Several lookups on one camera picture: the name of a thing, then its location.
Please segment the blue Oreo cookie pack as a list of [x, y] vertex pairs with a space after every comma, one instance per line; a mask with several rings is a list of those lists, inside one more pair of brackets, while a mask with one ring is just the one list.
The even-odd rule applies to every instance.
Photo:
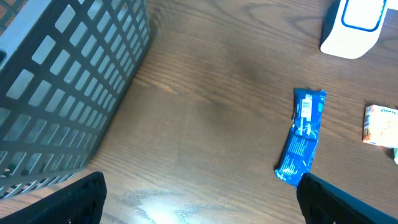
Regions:
[[326, 91], [296, 88], [294, 97], [292, 126], [280, 165], [274, 173], [280, 180], [296, 187], [302, 176], [310, 172], [315, 157]]

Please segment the small orange snack box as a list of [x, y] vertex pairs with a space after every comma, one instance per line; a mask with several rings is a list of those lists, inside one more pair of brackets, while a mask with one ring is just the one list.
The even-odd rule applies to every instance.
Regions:
[[370, 105], [365, 110], [363, 142], [386, 148], [397, 148], [397, 110]]

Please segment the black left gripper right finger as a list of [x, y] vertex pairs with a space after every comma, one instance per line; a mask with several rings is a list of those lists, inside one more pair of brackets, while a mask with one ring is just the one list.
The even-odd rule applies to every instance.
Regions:
[[364, 203], [319, 177], [306, 173], [297, 200], [307, 223], [394, 223], [397, 219]]

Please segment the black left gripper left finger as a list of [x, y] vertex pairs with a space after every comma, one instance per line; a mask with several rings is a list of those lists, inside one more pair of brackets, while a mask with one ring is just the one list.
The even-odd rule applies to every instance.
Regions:
[[1, 218], [1, 224], [99, 224], [106, 195], [103, 173], [94, 172]]

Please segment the teal green snack packet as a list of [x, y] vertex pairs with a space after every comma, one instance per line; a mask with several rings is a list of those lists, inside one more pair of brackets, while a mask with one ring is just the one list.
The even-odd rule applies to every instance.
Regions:
[[393, 153], [394, 153], [394, 162], [398, 164], [398, 148], [394, 148]]

